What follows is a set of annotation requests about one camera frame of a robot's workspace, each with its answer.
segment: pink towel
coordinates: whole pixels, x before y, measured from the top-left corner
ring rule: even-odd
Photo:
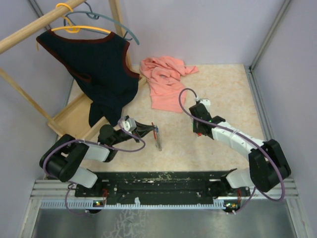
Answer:
[[[198,72],[197,67],[186,67],[184,61],[170,56],[149,57],[141,61],[141,72],[151,88],[152,108],[181,113],[178,95],[185,86],[180,76]],[[185,98],[186,91],[182,94],[182,104]]]

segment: beige table surface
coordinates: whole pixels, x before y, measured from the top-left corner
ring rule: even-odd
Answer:
[[[212,117],[221,116],[232,126],[255,138],[263,139],[247,76],[241,64],[197,65],[199,72],[181,79],[194,89],[200,98],[211,101]],[[81,93],[74,86],[70,101]],[[194,96],[187,93],[185,108],[195,104]],[[110,163],[83,161],[82,166],[92,171],[219,171],[245,168],[248,161],[221,142],[209,137],[197,137],[192,132],[191,119],[184,113],[151,109],[150,89],[146,84],[123,111],[143,124],[158,125],[162,151],[155,147],[152,133],[144,137],[146,147],[136,153],[118,152]],[[136,149],[141,143],[129,140],[118,148]]]

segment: blue hanger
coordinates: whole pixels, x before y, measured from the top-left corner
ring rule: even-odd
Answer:
[[[122,25],[120,22],[118,22],[118,21],[116,21],[116,20],[113,20],[112,18],[110,18],[110,17],[108,17],[108,16],[105,16],[105,15],[102,15],[102,14],[93,12],[91,6],[90,6],[87,2],[85,2],[85,4],[89,7],[89,10],[90,10],[90,11],[73,11],[73,12],[69,12],[68,14],[65,15],[65,17],[67,17],[73,25],[76,25],[76,24],[75,24],[68,16],[71,15],[71,14],[74,14],[74,13],[84,13],[84,14],[86,14],[90,19],[93,19],[93,20],[98,20],[99,17],[102,17],[102,18],[104,18],[104,19],[106,19],[106,20],[112,21],[114,24],[117,24],[117,25],[121,26],[124,30],[126,30],[126,32],[125,32],[125,34],[124,34],[124,36],[123,36],[123,38],[124,38],[125,40],[131,41],[131,40],[134,39],[135,42],[136,42],[138,45],[140,44],[138,38],[133,34],[132,31],[130,31],[129,28],[127,28],[126,26]],[[83,29],[83,30],[91,31],[91,32],[98,32],[98,33],[107,35],[107,33],[105,33],[105,32],[100,32],[100,31],[96,31],[96,30],[92,30],[92,29]],[[130,38],[130,39],[126,39],[126,38],[125,38],[128,33],[132,36],[132,38]]]

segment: maroon trim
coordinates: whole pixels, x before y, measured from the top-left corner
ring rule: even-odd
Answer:
[[[81,73],[78,74],[77,72],[75,72],[71,67],[68,66],[68,64],[61,58],[59,57],[58,54],[56,54],[53,50],[51,50],[51,48],[49,48],[47,45],[45,45],[40,39],[39,37],[36,38],[36,41],[45,49],[47,50],[52,56],[55,57],[55,59],[57,59],[59,62],[61,62],[65,68],[72,74],[76,75],[78,78],[80,78],[81,80],[90,83],[91,82],[91,76],[86,74],[86,73]]]
[[[130,77],[133,77],[133,78],[139,78],[140,75],[138,73],[135,73],[133,71],[131,71],[129,69],[129,67],[127,66],[127,63],[126,63],[126,56],[127,56],[127,51],[128,51],[128,48],[130,46],[130,42],[126,42],[125,45],[124,45],[124,48],[123,48],[123,54],[122,54],[122,63],[123,63],[123,68],[124,68],[124,71],[126,72],[126,74],[128,74]]]
[[[68,38],[64,38],[62,36],[59,36],[57,35],[54,31],[52,30],[48,30],[48,33],[53,35],[54,37],[56,38],[59,38],[63,41],[66,41],[66,42],[70,42],[70,43],[102,43],[102,42],[107,42],[109,40],[111,40],[114,36],[115,36],[115,33],[114,32],[110,32],[109,35],[107,35],[106,37],[104,38],[101,38],[101,39],[94,39],[94,40],[77,40],[77,39],[68,39]]]

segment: wooden rack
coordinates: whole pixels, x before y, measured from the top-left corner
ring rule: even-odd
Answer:
[[[85,0],[69,0],[66,2],[71,8],[75,8],[82,4]],[[108,0],[112,17],[114,20],[122,24],[122,14],[119,0]],[[9,50],[24,39],[41,30],[51,22],[60,18],[69,12],[69,9],[64,6],[59,6],[49,13],[43,15],[37,20],[31,22],[22,29],[16,31],[12,35],[0,41],[0,54]],[[123,37],[124,31],[120,26],[115,26],[117,35]],[[126,62],[131,69],[130,55],[127,53]],[[107,123],[107,120],[101,118],[93,127],[90,128],[88,124],[89,110],[91,100],[82,93],[70,104],[67,105],[61,112],[53,118],[40,105],[32,99],[2,68],[0,68],[0,76],[7,81],[22,97],[24,97],[39,113],[41,113],[47,120],[48,126],[52,128],[59,136],[70,134],[75,138],[91,139],[100,129],[100,127]],[[140,80],[139,87],[146,83],[145,78]]]

